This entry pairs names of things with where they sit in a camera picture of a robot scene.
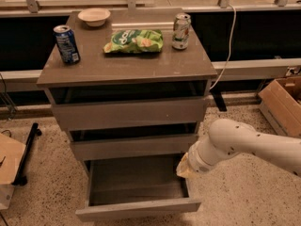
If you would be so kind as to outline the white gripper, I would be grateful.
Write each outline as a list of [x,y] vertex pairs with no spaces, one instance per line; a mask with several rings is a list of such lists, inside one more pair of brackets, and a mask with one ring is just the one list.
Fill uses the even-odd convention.
[[202,137],[185,153],[176,168],[182,178],[192,178],[196,173],[206,173],[219,162],[217,151],[208,136]]

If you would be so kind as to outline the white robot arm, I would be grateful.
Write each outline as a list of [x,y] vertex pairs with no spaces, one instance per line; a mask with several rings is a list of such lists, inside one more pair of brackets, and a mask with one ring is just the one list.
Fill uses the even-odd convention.
[[239,153],[250,153],[298,177],[301,176],[301,139],[260,133],[249,124],[229,119],[211,123],[208,132],[182,157],[176,173],[192,178],[212,170]]

